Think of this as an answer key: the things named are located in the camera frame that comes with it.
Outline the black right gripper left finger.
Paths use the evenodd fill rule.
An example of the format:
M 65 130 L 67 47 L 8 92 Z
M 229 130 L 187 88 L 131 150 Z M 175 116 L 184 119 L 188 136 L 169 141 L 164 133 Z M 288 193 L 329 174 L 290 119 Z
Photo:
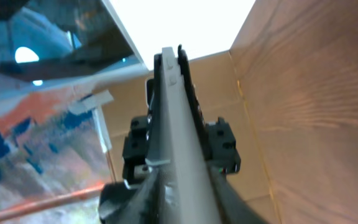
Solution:
M 103 224 L 164 224 L 167 204 L 164 201 L 167 182 L 166 165 L 154 167 L 137 189 L 123 182 L 106 184 L 100 194 L 98 217 Z

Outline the Galaxy S25 Ultra smartphone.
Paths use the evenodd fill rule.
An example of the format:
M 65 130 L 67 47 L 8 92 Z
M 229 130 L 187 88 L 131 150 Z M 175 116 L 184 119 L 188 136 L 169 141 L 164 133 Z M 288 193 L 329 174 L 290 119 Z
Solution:
M 162 142 L 177 185 L 180 223 L 220 223 L 184 79 L 172 47 L 162 49 Z

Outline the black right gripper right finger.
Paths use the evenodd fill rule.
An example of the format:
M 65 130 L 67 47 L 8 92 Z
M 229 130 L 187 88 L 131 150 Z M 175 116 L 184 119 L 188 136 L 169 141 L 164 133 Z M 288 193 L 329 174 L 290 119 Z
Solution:
M 208 174 L 218 206 L 219 216 L 224 224 L 267 224 L 233 189 L 217 167 L 208 166 Z

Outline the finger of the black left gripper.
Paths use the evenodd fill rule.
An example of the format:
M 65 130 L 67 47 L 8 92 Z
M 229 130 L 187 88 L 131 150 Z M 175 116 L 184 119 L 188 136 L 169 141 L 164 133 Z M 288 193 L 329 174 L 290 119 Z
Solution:
M 161 120 L 161 67 L 162 55 L 154 55 L 154 77 L 153 95 L 149 105 L 149 115 L 151 115 L 149 129 L 149 156 L 160 154 L 160 120 Z
M 205 161 L 211 161 L 212 147 L 209 142 L 209 131 L 204 121 L 203 113 L 196 96 L 195 86 L 191 79 L 190 65 L 187 54 L 182 48 L 182 44 L 178 46 L 178 64 L 180 66 L 181 75 L 183 77 L 185 92 L 190 106 L 191 117 L 196 128 L 196 133 L 200 142 L 201 150 Z

